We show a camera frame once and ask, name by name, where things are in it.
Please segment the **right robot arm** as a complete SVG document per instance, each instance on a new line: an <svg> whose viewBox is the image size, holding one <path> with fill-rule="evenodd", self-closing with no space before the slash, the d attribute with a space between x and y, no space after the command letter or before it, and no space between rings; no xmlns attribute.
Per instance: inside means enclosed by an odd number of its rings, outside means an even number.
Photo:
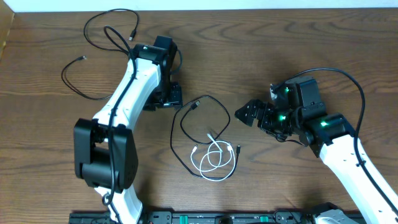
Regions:
<svg viewBox="0 0 398 224"><path fill-rule="evenodd" d="M397 223L397 194L364 151L356 131L340 113L328 114L313 77L270 87L271 102L250 100L235 117L286 142L298 135L343 184L366 223Z"/></svg>

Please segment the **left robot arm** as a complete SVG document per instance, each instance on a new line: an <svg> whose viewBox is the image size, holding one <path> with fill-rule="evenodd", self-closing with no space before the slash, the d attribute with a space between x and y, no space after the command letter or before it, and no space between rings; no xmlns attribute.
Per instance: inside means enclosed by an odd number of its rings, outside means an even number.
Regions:
<svg viewBox="0 0 398 224"><path fill-rule="evenodd" d="M133 132L141 111L182 107L182 89L171 82L179 49L170 37L128 50L127 69L109 101L92 119L73 129L75 175L94 188L117 223L143 221L142 202L134 190L138 156Z"/></svg>

